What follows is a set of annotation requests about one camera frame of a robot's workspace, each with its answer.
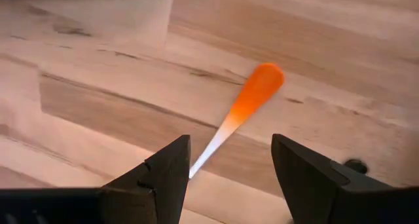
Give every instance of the glowing rod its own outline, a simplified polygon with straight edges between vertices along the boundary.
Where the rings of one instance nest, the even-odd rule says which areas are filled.
[[[261,64],[256,68],[243,86],[218,131],[189,170],[189,179],[192,179],[205,161],[241,124],[275,94],[282,86],[283,81],[283,72],[275,64]]]

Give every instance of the wooden surface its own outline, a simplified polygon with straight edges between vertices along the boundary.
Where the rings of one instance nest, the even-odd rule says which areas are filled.
[[[419,0],[0,0],[0,21],[0,187],[103,185],[181,134],[195,160],[259,62],[285,85],[182,223],[286,224],[273,133],[419,185]]]

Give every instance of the wood grain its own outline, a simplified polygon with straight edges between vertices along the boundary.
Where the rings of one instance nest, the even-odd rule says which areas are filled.
[[[189,183],[182,223],[287,223],[273,133],[419,184],[418,0],[0,0],[0,21],[6,186],[100,185],[180,134],[195,159],[267,61],[284,87]]]
[[[150,151],[158,151],[177,135],[190,134],[195,161],[215,133],[211,125],[51,75],[43,75],[40,86],[45,113]],[[281,195],[269,147],[250,138],[232,136],[204,169]]]
[[[52,187],[50,184],[38,181],[33,177],[22,174],[20,172],[15,172],[3,166],[0,167],[0,176],[0,189]]]

